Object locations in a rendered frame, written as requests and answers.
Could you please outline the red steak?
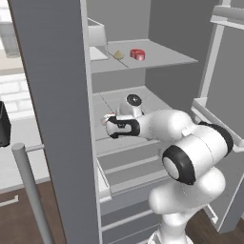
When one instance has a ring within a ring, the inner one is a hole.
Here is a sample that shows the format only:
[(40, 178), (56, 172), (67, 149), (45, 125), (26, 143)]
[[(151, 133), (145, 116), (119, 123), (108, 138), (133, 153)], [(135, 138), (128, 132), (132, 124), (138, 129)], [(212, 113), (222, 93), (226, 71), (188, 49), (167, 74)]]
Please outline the red steak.
[(130, 57), (137, 61), (143, 61), (145, 59), (145, 52), (143, 50), (134, 49), (130, 51)]

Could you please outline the grey fridge door with racks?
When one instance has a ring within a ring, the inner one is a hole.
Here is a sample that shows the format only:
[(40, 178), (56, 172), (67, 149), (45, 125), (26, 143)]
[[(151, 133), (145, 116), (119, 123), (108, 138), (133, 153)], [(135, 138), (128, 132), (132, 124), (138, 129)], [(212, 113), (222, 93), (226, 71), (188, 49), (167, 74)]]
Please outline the grey fridge door with racks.
[(244, 213), (244, 0), (219, 0), (211, 22), (208, 61), (192, 111), (197, 122), (218, 124), (234, 140), (233, 150), (217, 164), (226, 189), (206, 208), (223, 234), (234, 230)]

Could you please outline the grey fridge drawer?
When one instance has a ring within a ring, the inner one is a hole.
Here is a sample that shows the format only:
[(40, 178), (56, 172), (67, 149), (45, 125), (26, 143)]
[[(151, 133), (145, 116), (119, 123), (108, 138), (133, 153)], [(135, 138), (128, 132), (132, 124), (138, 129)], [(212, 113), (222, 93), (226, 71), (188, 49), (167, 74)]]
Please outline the grey fridge drawer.
[(112, 195), (111, 200), (101, 204), (102, 215), (145, 201), (151, 188), (168, 178), (162, 153), (169, 143), (123, 137), (98, 140), (95, 146)]

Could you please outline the black countertop appliance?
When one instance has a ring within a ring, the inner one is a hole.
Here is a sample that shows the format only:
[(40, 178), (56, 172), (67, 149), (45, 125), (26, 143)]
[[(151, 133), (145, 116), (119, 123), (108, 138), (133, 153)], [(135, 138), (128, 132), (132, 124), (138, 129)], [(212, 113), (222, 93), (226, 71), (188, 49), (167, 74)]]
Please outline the black countertop appliance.
[(11, 123), (3, 101), (0, 101), (0, 147), (10, 144)]

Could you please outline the grey fridge shelf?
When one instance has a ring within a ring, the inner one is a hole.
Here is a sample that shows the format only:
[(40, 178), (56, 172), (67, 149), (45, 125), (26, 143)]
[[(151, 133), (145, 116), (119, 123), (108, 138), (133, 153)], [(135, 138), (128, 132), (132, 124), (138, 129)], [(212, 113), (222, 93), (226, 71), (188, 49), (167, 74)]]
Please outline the grey fridge shelf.
[(154, 95), (145, 86), (95, 93), (93, 95), (95, 140), (102, 140), (109, 137), (105, 127), (101, 123), (101, 118), (105, 114), (116, 112), (121, 100), (131, 93), (137, 94), (142, 99), (143, 113), (167, 110), (170, 108), (169, 105)]
[[(145, 52), (144, 61), (137, 61), (130, 57), (130, 51), (134, 49)], [(161, 46), (150, 39), (113, 41), (109, 43), (108, 51), (110, 57), (107, 60), (91, 61), (92, 73), (196, 63), (196, 60), (190, 56)], [(122, 51), (125, 54), (124, 58), (115, 59), (113, 56), (116, 51)]]

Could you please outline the grey fridge body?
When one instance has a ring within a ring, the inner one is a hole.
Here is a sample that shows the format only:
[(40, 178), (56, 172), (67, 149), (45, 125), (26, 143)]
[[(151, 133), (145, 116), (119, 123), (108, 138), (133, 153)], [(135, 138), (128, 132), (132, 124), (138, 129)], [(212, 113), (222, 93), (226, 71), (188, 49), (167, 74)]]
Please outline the grey fridge body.
[[(197, 96), (218, 0), (85, 0), (88, 19), (105, 26), (108, 45), (113, 41), (150, 39), (190, 56), (196, 63), (92, 73), (93, 95), (145, 86), (170, 109), (188, 112)], [(96, 155), (95, 130), (94, 154)], [(102, 244), (146, 244), (160, 218), (145, 201), (101, 214)]]

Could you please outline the brown cabinet drawer front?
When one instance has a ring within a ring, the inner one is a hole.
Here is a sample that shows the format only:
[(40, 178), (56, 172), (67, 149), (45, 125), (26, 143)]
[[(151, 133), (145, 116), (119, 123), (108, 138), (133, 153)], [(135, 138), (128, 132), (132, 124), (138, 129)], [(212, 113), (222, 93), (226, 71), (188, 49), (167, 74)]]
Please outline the brown cabinet drawer front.
[[(54, 244), (66, 244), (55, 195), (50, 182), (37, 185)], [(0, 207), (0, 244), (43, 244), (26, 191), (0, 193), (0, 203), (18, 201)]]

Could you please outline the white box container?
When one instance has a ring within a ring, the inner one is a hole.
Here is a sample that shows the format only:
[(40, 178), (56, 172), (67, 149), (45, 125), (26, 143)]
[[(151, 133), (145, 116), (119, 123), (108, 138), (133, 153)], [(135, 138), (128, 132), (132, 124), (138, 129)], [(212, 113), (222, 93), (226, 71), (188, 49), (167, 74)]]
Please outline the white box container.
[(105, 26), (89, 18), (88, 31), (91, 61), (108, 59), (109, 52)]

